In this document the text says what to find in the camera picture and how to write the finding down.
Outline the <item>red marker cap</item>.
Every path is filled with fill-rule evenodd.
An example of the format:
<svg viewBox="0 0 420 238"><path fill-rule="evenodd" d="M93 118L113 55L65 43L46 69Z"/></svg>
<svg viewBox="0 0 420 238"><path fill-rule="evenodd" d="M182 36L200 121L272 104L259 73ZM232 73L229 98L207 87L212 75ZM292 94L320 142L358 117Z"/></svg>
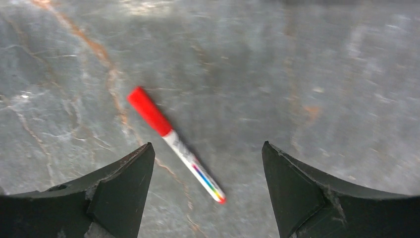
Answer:
<svg viewBox="0 0 420 238"><path fill-rule="evenodd" d="M173 130L169 121L142 87L135 87L127 96L127 100L145 122L161 137L167 136Z"/></svg>

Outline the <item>white marker pen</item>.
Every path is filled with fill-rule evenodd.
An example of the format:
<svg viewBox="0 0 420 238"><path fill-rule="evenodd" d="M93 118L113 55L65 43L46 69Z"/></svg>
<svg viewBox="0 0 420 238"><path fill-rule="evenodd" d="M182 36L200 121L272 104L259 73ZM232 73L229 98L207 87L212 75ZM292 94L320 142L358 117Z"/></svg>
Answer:
<svg viewBox="0 0 420 238"><path fill-rule="evenodd" d="M215 180L203 168L197 157L180 140L178 134L174 130L171 130L162 138L211 197L218 203L223 204L226 201L226 195Z"/></svg>

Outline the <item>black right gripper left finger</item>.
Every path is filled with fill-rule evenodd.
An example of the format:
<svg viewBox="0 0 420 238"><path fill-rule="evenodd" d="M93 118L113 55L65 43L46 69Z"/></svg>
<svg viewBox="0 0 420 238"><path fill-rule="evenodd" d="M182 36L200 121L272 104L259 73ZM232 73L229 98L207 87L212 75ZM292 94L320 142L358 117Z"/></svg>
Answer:
<svg viewBox="0 0 420 238"><path fill-rule="evenodd" d="M0 197L3 238L83 238L98 224L115 238L138 236L155 161L151 143L80 178Z"/></svg>

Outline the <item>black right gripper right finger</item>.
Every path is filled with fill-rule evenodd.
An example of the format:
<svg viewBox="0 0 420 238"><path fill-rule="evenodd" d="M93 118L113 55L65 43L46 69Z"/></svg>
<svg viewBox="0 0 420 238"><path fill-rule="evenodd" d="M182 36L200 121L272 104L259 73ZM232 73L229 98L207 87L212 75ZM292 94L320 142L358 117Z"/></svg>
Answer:
<svg viewBox="0 0 420 238"><path fill-rule="evenodd" d="M262 161L282 238L417 238L420 198L357 185L266 141Z"/></svg>

